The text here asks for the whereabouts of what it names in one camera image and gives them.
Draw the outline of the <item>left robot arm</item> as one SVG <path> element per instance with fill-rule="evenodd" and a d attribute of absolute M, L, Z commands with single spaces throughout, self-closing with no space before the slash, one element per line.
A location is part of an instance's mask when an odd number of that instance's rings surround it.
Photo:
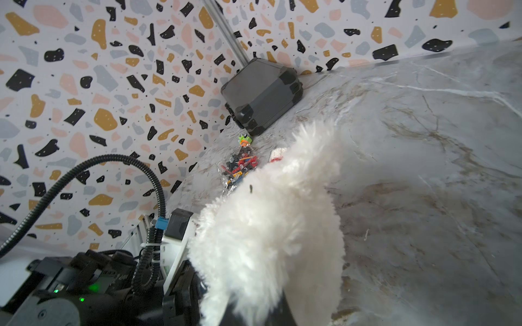
<path fill-rule="evenodd" d="M 36 259 L 1 307 L 2 325 L 199 325 L 199 279 L 182 262 L 168 287 L 131 288 L 139 259 L 125 250 Z"/>

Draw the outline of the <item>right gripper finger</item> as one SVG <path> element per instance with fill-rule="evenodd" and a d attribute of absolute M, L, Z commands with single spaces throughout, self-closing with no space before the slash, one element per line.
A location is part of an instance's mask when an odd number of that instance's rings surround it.
<path fill-rule="evenodd" d="M 245 325 L 291 325 L 297 326 L 297 322 L 295 321 L 292 311 L 290 309 L 290 305 L 288 304 L 288 300 L 285 296 L 285 293 L 282 292 L 279 296 L 277 304 L 272 306 L 270 309 L 262 309 L 261 306 L 256 306 L 256 309 L 251 309 L 250 312 L 255 312 L 255 315 L 249 316 L 246 315 L 247 310 L 243 310 L 241 312 L 236 312 L 235 308 L 239 306 L 239 302 L 237 305 L 233 305 L 229 303 L 225 309 L 222 320 L 219 325 L 226 326 L 245 326 Z"/>

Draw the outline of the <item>red white striped sweater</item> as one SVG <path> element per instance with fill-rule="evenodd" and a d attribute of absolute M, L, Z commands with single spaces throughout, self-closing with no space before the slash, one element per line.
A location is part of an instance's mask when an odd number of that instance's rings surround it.
<path fill-rule="evenodd" d="M 271 151 L 269 156 L 269 162 L 277 162 L 283 159 L 284 154 L 287 152 L 288 148 L 275 148 Z"/>

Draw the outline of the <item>white teddy bear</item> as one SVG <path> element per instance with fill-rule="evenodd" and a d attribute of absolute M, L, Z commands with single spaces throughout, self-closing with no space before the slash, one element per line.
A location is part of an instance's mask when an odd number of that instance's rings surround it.
<path fill-rule="evenodd" d="M 270 309 L 282 292 L 297 325 L 327 325 L 341 301 L 341 219 L 327 185 L 343 153 L 332 122 L 295 133 L 282 160 L 257 168 L 200 213 L 188 257 L 207 291 L 201 325 L 219 325 L 229 303 Z"/>

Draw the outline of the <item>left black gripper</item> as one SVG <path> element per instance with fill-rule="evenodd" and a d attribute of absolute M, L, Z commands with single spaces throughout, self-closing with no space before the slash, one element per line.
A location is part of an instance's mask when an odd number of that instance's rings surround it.
<path fill-rule="evenodd" d="M 200 325 L 203 295 L 203 284 L 198 273 L 189 260 L 184 260 L 163 298 L 164 325 Z"/>

